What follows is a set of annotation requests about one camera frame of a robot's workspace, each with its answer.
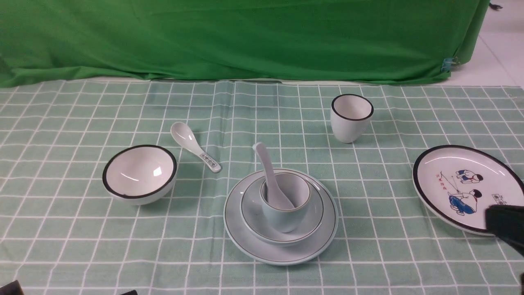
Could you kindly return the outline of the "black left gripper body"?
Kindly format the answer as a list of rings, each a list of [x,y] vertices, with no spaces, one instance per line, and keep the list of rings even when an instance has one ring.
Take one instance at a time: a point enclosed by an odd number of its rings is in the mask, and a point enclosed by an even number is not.
[[[19,281],[13,281],[0,288],[0,295],[24,295]]]

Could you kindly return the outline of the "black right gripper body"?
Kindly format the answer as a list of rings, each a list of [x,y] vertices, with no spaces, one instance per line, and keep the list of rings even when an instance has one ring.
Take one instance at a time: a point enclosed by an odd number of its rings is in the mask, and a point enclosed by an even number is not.
[[[485,211],[488,233],[495,235],[524,255],[524,207],[494,204]]]

